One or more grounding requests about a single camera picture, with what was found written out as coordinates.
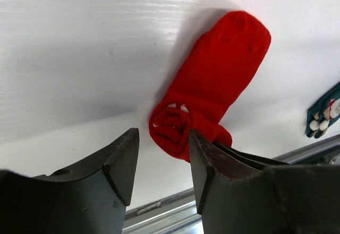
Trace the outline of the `aluminium mounting rail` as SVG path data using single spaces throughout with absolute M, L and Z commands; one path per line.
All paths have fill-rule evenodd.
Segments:
M 339 136 L 269 159 L 189 136 L 193 188 L 127 212 L 123 233 L 339 233 Z

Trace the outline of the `dark green sock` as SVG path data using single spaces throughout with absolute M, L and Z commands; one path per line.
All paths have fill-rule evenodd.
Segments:
M 315 139 L 339 119 L 339 82 L 323 94 L 307 111 L 305 135 Z

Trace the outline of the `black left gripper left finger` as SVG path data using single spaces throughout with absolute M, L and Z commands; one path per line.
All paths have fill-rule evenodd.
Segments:
M 1 233 L 121 233 L 131 203 L 139 131 L 51 175 L 1 171 Z

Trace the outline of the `red sock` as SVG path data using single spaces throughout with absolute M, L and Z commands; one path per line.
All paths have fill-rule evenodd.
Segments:
M 271 35 L 254 16 L 232 11 L 204 33 L 149 119 L 153 141 L 168 155 L 189 161 L 189 133 L 232 144 L 220 125 L 268 52 Z

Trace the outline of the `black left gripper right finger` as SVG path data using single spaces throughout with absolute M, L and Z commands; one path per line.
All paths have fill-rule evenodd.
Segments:
M 288 164 L 189 134 L 205 233 L 339 233 L 339 167 Z

